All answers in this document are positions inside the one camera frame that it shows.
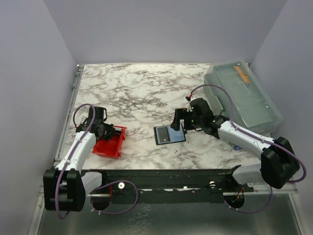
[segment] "marble tabletop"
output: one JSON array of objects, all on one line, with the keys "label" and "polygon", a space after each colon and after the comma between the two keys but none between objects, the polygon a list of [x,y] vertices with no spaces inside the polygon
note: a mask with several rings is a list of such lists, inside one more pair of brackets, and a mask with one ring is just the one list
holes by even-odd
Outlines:
[{"label": "marble tabletop", "polygon": [[[209,64],[85,65],[74,109],[84,103],[105,107],[106,123],[126,126],[119,160],[90,154],[83,169],[212,169],[250,165],[259,160],[203,132],[188,131],[185,142],[156,145],[154,127],[169,125],[174,110],[188,106],[185,96],[198,85]],[[203,89],[195,92],[205,97]],[[76,122],[87,117],[82,108]],[[63,157],[75,136],[71,121]]]}]

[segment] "wall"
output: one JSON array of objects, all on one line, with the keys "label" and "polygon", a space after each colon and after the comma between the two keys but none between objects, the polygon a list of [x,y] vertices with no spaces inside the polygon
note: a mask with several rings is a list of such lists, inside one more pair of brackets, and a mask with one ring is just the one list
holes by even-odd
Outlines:
[{"label": "wall", "polygon": [[307,166],[307,179],[297,187],[308,221],[313,221],[312,11],[311,0],[288,0],[251,66],[284,116],[275,136],[289,139]]},{"label": "wall", "polygon": [[252,62],[286,0],[44,0],[77,63]]},{"label": "wall", "polygon": [[41,0],[0,3],[0,234],[23,235],[52,164],[76,65]]}]

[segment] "gray backdrop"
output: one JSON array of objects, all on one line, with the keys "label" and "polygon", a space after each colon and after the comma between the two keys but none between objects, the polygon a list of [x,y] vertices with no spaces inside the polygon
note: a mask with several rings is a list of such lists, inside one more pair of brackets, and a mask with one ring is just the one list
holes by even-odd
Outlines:
[{"label": "gray backdrop", "polygon": [[303,209],[308,221],[311,222],[313,221],[312,11],[312,0],[288,0],[251,66],[284,116],[274,136],[288,138],[296,154],[308,168],[307,179],[298,183],[297,187]]},{"label": "gray backdrop", "polygon": [[41,0],[0,3],[0,234],[26,234],[76,65]]},{"label": "gray backdrop", "polygon": [[44,2],[77,63],[251,63],[286,0]]}]

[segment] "plastic container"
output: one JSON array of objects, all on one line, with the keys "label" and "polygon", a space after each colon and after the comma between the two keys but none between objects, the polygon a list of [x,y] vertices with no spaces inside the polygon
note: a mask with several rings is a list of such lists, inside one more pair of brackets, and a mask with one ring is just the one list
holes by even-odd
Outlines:
[{"label": "plastic container", "polygon": [[111,140],[98,140],[96,145],[93,147],[93,153],[98,154],[100,157],[105,158],[113,158],[113,159],[119,159],[121,156],[121,148],[125,136],[125,131],[127,127],[124,126],[114,126],[116,129],[120,128],[121,134],[115,135],[112,137]]},{"label": "plastic container", "polygon": [[[204,76],[205,84],[223,87],[232,97],[234,121],[258,134],[275,131],[283,117],[258,82],[248,65],[242,60],[212,64]],[[230,117],[230,102],[218,88],[204,87],[210,107],[215,115]]]}]

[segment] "red plastic tray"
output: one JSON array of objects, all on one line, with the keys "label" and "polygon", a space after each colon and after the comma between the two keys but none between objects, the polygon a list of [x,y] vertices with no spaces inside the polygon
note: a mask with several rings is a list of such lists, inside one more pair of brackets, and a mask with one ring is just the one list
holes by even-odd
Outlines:
[{"label": "red plastic tray", "polygon": [[125,131],[127,127],[124,126],[114,126],[114,127],[122,129],[121,135],[115,135],[109,141],[98,140],[96,145],[93,147],[92,151],[93,153],[98,154],[100,157],[119,159],[119,157],[121,156],[122,143],[126,138]]}]

